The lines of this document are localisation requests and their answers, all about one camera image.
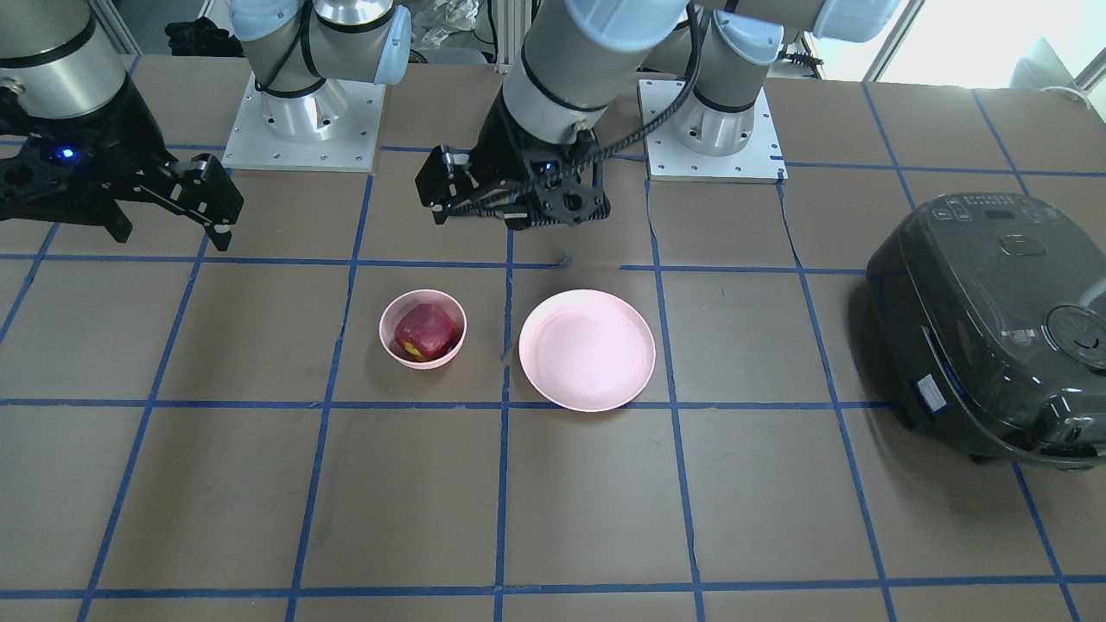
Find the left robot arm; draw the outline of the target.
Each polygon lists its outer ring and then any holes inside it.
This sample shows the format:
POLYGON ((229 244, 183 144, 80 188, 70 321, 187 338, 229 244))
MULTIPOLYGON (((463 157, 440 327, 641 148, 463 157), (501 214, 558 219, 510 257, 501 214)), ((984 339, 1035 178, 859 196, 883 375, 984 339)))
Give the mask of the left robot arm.
POLYGON ((545 1, 467 153, 435 147, 415 184, 436 224, 498 218, 524 230, 611 212, 603 162, 675 123, 711 157, 744 149, 786 33, 865 42, 895 1, 545 1), (681 79, 639 129, 599 146, 595 126, 640 70, 681 79))

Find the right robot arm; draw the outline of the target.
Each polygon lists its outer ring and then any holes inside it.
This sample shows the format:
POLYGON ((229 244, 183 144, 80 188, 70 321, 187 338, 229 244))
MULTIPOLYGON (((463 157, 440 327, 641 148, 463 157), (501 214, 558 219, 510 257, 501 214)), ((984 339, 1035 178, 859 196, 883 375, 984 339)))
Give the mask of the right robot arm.
MULTIPOLYGON (((396 84, 410 58, 410 12, 392 1, 233 1, 234 35, 271 135, 327 141, 349 114, 341 81, 396 84)), ((244 205, 210 154, 174 157, 86 1, 4 1, 3 220, 100 227, 125 243, 119 201, 201 225, 218 251, 244 205)))

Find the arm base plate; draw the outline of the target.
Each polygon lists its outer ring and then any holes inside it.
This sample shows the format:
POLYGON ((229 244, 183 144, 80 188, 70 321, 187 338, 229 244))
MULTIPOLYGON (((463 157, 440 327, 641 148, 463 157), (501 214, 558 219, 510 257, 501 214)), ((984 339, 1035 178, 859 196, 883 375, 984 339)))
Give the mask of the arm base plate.
POLYGON ((783 184, 789 172, 766 91, 751 108, 728 113, 689 96, 645 141, 653 182, 783 184))
POLYGON ((249 77, 222 164, 236 170, 371 174, 384 102, 383 84, 330 79, 301 99, 276 99, 249 77))

